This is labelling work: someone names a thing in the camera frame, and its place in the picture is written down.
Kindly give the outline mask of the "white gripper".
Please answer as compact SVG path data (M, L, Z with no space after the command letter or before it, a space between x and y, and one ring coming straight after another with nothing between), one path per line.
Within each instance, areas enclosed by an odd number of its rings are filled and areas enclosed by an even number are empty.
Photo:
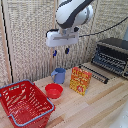
M78 42L78 33L60 34L58 29L50 30L46 33L46 45L48 47L57 47L63 45L72 45ZM65 49L65 54L69 54L70 46ZM56 57L57 50L53 48L52 56Z

